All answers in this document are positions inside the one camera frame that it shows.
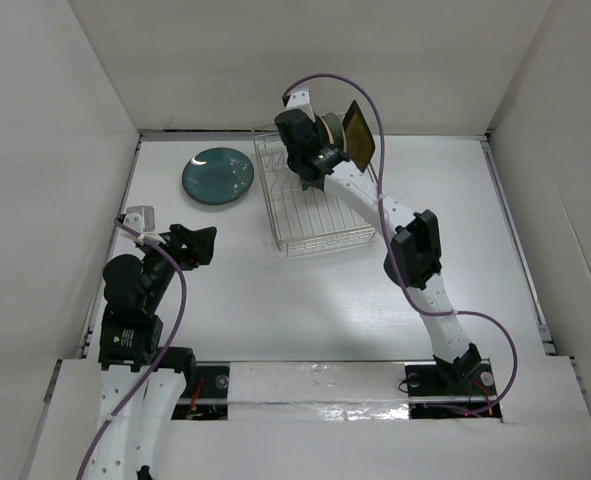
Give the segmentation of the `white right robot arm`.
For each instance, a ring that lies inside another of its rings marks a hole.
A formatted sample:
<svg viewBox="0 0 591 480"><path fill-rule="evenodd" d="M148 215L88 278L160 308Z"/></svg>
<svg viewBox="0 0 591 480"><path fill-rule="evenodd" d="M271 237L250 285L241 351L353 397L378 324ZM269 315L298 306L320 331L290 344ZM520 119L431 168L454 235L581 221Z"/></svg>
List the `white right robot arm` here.
<svg viewBox="0 0 591 480"><path fill-rule="evenodd" d="M287 164L303 183L346 203L384 238L384 270L419 313L435 362L424 373L425 383L410 384L409 389L443 398L470 393L482 359L445 292L436 215L430 210L414 212L380 193L363 167L323 137L321 122L302 110L278 114L275 125L286 147Z"/></svg>

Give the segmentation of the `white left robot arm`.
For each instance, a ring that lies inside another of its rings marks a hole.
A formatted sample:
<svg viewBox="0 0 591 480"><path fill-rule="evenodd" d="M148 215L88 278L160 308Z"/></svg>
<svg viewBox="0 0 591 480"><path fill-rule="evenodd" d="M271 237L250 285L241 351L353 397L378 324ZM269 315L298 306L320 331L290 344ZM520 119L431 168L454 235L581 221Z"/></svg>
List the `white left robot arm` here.
<svg viewBox="0 0 591 480"><path fill-rule="evenodd" d="M144 255L118 255L103 270L100 404L79 479L155 478L176 404L198 382L192 349L172 342L187 306L185 274L211 263L216 228L173 224L157 234L125 216L116 225Z"/></svg>

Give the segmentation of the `light green flower plate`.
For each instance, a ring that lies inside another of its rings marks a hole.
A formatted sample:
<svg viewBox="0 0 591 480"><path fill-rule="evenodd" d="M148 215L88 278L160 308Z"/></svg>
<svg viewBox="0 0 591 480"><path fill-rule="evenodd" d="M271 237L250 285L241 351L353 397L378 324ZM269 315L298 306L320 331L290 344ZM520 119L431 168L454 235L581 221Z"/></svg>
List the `light green flower plate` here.
<svg viewBox="0 0 591 480"><path fill-rule="evenodd" d="M323 117L329 131L329 138L332 144L346 150L346 134L341 118L335 113L329 113Z"/></svg>

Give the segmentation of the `round teal blossom plate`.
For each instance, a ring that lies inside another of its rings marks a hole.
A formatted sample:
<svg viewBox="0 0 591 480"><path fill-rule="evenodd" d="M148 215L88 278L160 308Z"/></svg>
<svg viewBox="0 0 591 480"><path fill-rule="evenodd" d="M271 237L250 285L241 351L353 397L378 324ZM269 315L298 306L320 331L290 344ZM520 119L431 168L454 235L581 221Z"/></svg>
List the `round teal blossom plate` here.
<svg viewBox="0 0 591 480"><path fill-rule="evenodd" d="M239 150L215 147L194 155L184 166L181 186L198 203L219 206L232 203L251 188L255 169Z"/></svg>

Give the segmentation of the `cream bird painted plate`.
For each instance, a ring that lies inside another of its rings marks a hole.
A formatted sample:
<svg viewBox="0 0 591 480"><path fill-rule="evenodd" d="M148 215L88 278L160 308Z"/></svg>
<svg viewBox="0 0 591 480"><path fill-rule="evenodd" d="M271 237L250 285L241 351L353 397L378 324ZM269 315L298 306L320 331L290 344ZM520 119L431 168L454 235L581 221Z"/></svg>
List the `cream bird painted plate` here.
<svg viewBox="0 0 591 480"><path fill-rule="evenodd" d="M323 131L324 131L324 135L325 135L325 143L328 145L334 145L334 136L332 133L331 128L329 127L328 123L326 122L326 120L323 117L319 118L320 123L323 127Z"/></svg>

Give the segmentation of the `square black yellow plate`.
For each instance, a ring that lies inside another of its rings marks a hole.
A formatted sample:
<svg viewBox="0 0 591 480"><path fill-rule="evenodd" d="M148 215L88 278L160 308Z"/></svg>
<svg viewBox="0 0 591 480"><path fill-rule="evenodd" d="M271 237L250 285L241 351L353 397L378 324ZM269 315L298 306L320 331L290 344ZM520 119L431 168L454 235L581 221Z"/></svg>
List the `square black yellow plate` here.
<svg viewBox="0 0 591 480"><path fill-rule="evenodd" d="M342 119L342 127L346 138L346 153L364 173L369 167L375 153L373 134L356 101L353 101Z"/></svg>

